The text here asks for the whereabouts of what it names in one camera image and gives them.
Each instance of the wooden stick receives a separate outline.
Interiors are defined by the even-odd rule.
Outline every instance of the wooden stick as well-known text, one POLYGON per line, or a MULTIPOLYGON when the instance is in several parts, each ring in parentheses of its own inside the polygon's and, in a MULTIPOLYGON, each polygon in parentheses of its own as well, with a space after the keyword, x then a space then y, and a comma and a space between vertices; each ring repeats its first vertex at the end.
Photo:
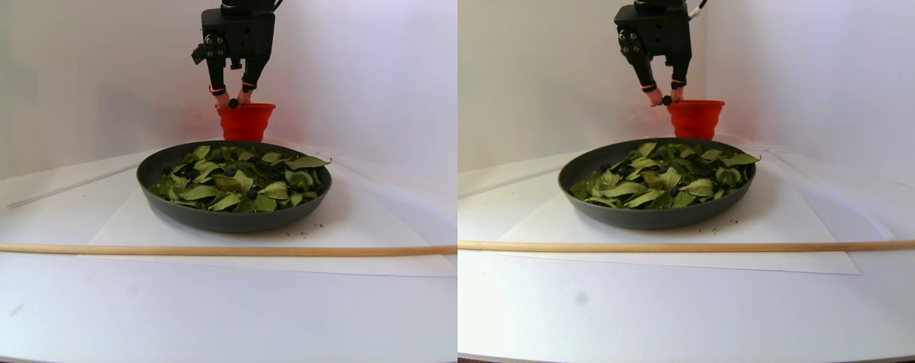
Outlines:
POLYGON ((135 167, 138 167, 139 165, 140 165, 140 163, 136 163, 135 165, 131 165, 131 166, 125 166, 125 167, 123 167, 123 169, 115 170, 115 172, 109 172, 106 174, 95 176, 94 178, 91 178, 91 179, 81 180, 77 183, 68 185, 66 187, 57 188, 56 190, 53 190, 53 191, 47 191, 47 193, 44 193, 44 194, 37 194, 37 196, 29 197, 26 200, 15 201, 15 203, 8 204, 8 209, 18 208, 19 206, 22 206, 24 204, 33 203, 33 201, 43 200, 43 198, 54 196, 54 194, 64 193, 65 191, 73 190, 74 188, 82 187, 87 184, 97 182, 98 180, 105 179, 109 176, 115 176, 115 175, 121 174, 123 172, 128 172, 130 169, 135 169, 135 167))
POLYGON ((0 252, 64 253, 64 255, 115 256, 424 256, 454 255, 457 245, 420 247, 175 247, 175 246, 92 246, 42 245, 0 242, 0 252))
POLYGON ((566 253, 719 253, 889 251, 915 249, 915 239, 817 243, 520 243, 458 241, 461 250, 566 253))

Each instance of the black robot bracket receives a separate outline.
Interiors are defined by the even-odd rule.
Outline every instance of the black robot bracket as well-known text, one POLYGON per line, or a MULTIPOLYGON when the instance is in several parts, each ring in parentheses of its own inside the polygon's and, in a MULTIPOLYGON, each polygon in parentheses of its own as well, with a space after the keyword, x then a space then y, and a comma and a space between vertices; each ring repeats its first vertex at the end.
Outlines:
POLYGON ((259 76, 273 51, 273 11, 282 0, 222 0, 219 9, 202 11, 202 42, 192 51, 192 60, 209 66, 209 92, 226 93, 223 69, 243 68, 243 92, 256 89, 259 76))
MULTIPOLYGON (((703 0, 693 15, 705 4, 703 0)), ((665 65, 672 67, 672 89, 686 85, 693 51, 685 0, 636 0, 619 9, 616 27, 620 51, 636 70, 642 91, 658 87, 649 64, 659 55, 665 55, 665 65)))

